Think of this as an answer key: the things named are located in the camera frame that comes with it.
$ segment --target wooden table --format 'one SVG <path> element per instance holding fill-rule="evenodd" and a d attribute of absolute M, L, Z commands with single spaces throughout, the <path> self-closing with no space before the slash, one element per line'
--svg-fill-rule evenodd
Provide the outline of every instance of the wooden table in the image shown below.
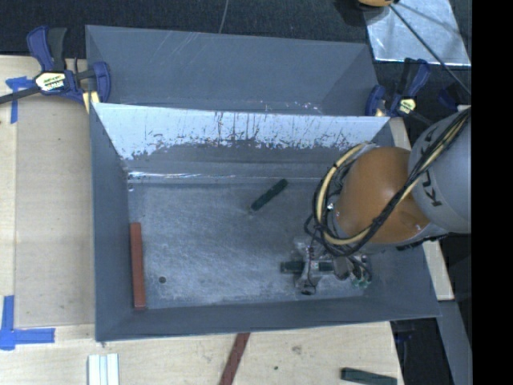
<path fill-rule="evenodd" d="M 0 56 L 0 94 L 7 78 L 38 71 L 31 57 Z M 391 123 L 396 144 L 408 148 L 402 120 Z M 117 353 L 123 385 L 218 383 L 234 334 L 94 340 L 87 124 L 82 106 L 60 98 L 21 100 L 17 124 L 10 104 L 0 106 L 0 296 L 15 294 L 16 327 L 56 326 L 55 343 L 0 351 L 0 382 L 85 384 L 88 355 Z M 439 245 L 425 251 L 438 299 L 453 299 Z M 339 384 L 343 367 L 402 384 L 390 324 L 252 334 L 235 383 Z"/>

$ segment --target blue tape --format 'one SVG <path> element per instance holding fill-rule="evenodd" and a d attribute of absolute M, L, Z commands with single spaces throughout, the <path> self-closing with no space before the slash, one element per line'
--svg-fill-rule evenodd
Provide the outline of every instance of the blue tape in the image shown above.
<path fill-rule="evenodd" d="M 6 84 L 13 92 L 18 91 L 20 88 L 35 86 L 34 80 L 28 79 L 26 76 L 7 79 Z M 16 121 L 18 121 L 18 101 L 14 100 L 10 106 L 10 123 L 14 124 Z"/>
<path fill-rule="evenodd" d="M 12 351 L 16 345 L 55 342 L 55 328 L 14 329 L 14 295 L 4 297 L 0 350 Z"/>

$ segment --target black floor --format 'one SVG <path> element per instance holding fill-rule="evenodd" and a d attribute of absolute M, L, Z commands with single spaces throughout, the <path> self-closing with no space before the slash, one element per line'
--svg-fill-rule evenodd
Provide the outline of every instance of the black floor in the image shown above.
<path fill-rule="evenodd" d="M 66 57 L 85 58 L 84 25 L 133 26 L 218 32 L 226 0 L 0 0 L 0 54 L 28 55 L 26 34 L 42 24 L 69 29 Z M 450 0 L 467 53 L 472 58 L 472 0 Z M 352 0 L 229 0 L 223 26 L 226 34 L 249 34 L 288 39 L 367 43 L 363 14 Z M 375 63 L 379 83 L 390 87 L 402 66 Z M 454 72 L 471 87 L 469 69 Z M 436 99 L 453 80 L 441 67 L 432 67 L 428 84 L 418 95 L 418 112 L 433 121 L 448 116 Z M 406 120 L 412 143 L 424 126 Z M 471 340 L 471 237 L 442 241 L 451 280 Z M 452 383 L 435 320 L 398 322 L 399 352 L 406 344 L 404 376 L 407 385 Z"/>

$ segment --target yellow cable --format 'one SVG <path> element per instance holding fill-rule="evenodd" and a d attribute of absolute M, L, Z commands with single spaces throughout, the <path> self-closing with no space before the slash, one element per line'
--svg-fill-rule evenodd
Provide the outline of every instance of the yellow cable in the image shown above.
<path fill-rule="evenodd" d="M 422 167 L 419 169 L 419 171 L 422 171 L 430 166 L 430 164 L 442 154 L 442 151 L 446 148 L 447 142 L 450 142 L 455 138 L 455 136 L 459 133 L 459 130 L 461 127 L 466 123 L 468 120 L 468 117 L 461 120 L 458 124 L 456 124 L 442 139 L 442 142 L 439 146 L 429 155 L 427 160 L 424 162 Z M 335 172 L 341 167 L 341 165 L 346 162 L 352 155 L 354 155 L 356 152 L 359 152 L 366 144 L 359 144 L 353 148 L 351 148 L 346 154 L 344 154 L 335 164 L 334 166 L 328 171 L 328 173 L 325 176 L 325 179 L 322 182 L 321 189 L 319 190 L 319 194 L 317 195 L 317 201 L 316 201 L 316 217 L 317 221 L 321 223 L 322 220 L 322 211 L 323 211 L 323 205 L 324 205 L 324 198 L 326 191 L 329 187 L 329 183 L 331 182 L 331 179 L 333 178 L 333 175 Z M 411 190 L 417 185 L 419 182 L 421 176 L 419 176 L 416 180 L 412 182 L 408 186 L 408 188 L 405 190 L 405 192 L 402 194 L 401 199 L 398 201 L 398 204 L 403 201 L 411 192 Z M 353 242 L 360 241 L 370 230 L 371 225 L 368 225 L 365 227 L 362 231 L 360 231 L 358 234 L 353 235 L 352 237 L 348 238 L 335 238 L 331 237 L 326 231 L 323 232 L 324 239 L 333 245 L 347 245 L 352 244 Z"/>

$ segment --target white cable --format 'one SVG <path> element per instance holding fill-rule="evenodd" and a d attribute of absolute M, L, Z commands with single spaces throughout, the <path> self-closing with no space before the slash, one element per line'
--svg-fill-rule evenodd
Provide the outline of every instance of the white cable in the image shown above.
<path fill-rule="evenodd" d="M 228 13 L 228 4 L 229 4 L 229 2 L 230 2 L 230 0 L 226 0 L 226 2 L 224 3 L 223 19 L 221 20 L 221 24 L 219 26 L 218 34 L 221 34 L 221 31 L 223 31 L 224 20 L 226 20 L 226 13 Z"/>

